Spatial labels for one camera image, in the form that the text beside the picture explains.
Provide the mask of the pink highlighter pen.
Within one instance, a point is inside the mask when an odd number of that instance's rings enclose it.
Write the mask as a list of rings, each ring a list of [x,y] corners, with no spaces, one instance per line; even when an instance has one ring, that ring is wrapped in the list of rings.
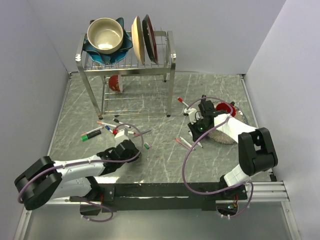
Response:
[[[175,138],[176,142],[178,142],[180,145],[182,145],[184,148],[186,149],[190,149],[190,147],[188,145],[186,145],[185,143],[181,142],[178,138]]]

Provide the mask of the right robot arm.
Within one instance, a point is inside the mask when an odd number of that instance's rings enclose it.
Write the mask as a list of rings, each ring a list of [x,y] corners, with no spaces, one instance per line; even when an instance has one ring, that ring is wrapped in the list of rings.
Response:
[[[252,176],[268,171],[278,165],[278,157],[270,131],[250,126],[236,119],[234,103],[221,101],[214,105],[212,97],[203,95],[196,100],[198,108],[186,105],[184,113],[189,116],[189,130],[194,144],[191,150],[209,133],[219,131],[238,145],[238,165],[223,175],[218,190],[208,192],[224,199],[232,198],[239,186],[247,183]]]

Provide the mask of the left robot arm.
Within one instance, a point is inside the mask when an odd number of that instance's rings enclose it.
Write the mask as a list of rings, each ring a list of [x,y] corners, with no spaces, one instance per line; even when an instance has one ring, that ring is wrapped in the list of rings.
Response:
[[[114,173],[125,163],[136,161],[140,154],[141,150],[127,139],[83,159],[54,161],[49,156],[41,157],[14,180],[18,202],[30,211],[63,197],[93,201],[101,192],[96,177]]]

